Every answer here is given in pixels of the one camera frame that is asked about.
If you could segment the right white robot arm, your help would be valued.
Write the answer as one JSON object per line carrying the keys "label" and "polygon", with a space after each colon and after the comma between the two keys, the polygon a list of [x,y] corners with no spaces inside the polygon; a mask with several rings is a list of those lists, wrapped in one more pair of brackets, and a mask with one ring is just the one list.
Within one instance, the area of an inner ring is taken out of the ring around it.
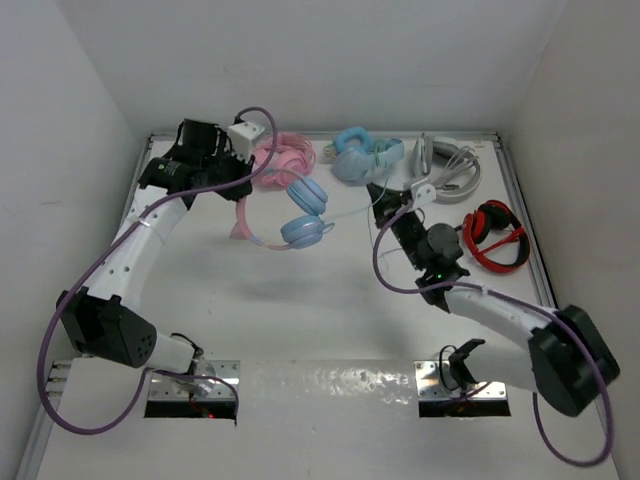
{"label": "right white robot arm", "polygon": [[605,398],[620,366],[589,314],[569,305],[542,307],[470,282],[459,260],[456,229],[446,223],[429,228],[417,218],[409,192],[370,183],[366,191],[381,235],[392,233],[419,272],[412,288],[383,280],[388,290],[419,295],[447,314],[472,320],[520,349],[507,359],[472,338],[446,360],[445,381],[462,392],[482,381],[497,380],[541,396],[557,412],[576,417],[596,398]]}

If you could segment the blue pink cat-ear headphones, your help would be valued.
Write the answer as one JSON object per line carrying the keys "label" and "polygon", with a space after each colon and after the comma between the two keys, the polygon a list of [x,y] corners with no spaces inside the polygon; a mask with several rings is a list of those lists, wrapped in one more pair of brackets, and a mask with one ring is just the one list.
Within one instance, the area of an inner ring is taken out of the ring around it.
{"label": "blue pink cat-ear headphones", "polygon": [[308,176],[298,175],[297,179],[286,187],[286,193],[304,212],[304,215],[290,220],[280,228],[282,244],[266,243],[251,231],[246,217],[247,198],[242,198],[236,203],[235,224],[230,232],[230,238],[247,240],[258,247],[272,251],[305,249],[319,243],[324,235],[334,228],[336,220],[367,211],[382,199],[382,195],[377,194],[367,206],[338,214],[333,221],[326,222],[321,216],[326,211],[328,195],[314,180]]}

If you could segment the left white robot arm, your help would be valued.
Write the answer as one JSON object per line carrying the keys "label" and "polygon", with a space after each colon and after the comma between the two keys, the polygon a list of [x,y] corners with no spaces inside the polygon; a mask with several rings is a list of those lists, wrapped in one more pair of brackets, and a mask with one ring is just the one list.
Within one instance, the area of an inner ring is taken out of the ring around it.
{"label": "left white robot arm", "polygon": [[171,148],[149,160],[133,194],[114,251],[61,297],[61,321],[82,354],[132,368],[185,374],[195,347],[164,335],[139,308],[144,285],[163,245],[195,200],[194,190],[224,185],[222,196],[238,200],[250,184],[236,180],[253,168],[252,151],[263,134],[260,124],[237,120],[223,130],[214,124],[184,120]]}

